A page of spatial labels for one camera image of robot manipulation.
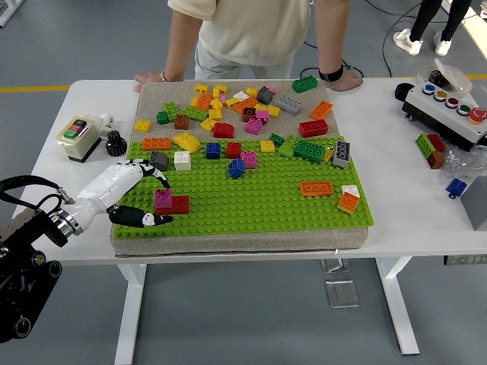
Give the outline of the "person's right hand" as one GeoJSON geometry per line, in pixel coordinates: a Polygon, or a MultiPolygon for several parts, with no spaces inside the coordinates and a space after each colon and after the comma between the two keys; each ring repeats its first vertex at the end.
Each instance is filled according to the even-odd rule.
{"type": "Polygon", "coordinates": [[[154,83],[154,82],[164,82],[164,72],[163,71],[150,71],[148,73],[137,73],[134,76],[134,80],[138,82],[136,86],[134,86],[133,90],[139,93],[142,90],[142,86],[147,83],[154,83]]]}

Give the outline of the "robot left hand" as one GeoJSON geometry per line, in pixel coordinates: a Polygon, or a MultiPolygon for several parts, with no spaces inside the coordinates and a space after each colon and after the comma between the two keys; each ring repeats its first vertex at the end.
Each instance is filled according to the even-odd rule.
{"type": "Polygon", "coordinates": [[[103,213],[108,214],[112,223],[128,227],[155,227],[172,222],[171,216],[118,204],[128,191],[147,176],[153,176],[164,188],[170,188],[164,174],[148,160],[127,160],[109,166],[80,191],[73,205],[65,207],[75,221],[75,229],[79,233],[86,231],[94,217],[103,213]]]}

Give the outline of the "person's left hand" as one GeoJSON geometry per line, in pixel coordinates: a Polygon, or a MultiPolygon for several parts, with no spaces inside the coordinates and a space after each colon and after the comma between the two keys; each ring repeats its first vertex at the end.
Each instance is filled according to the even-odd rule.
{"type": "Polygon", "coordinates": [[[338,81],[323,81],[323,84],[330,90],[347,91],[361,86],[363,84],[363,79],[354,71],[344,69],[342,77],[338,81]]]}

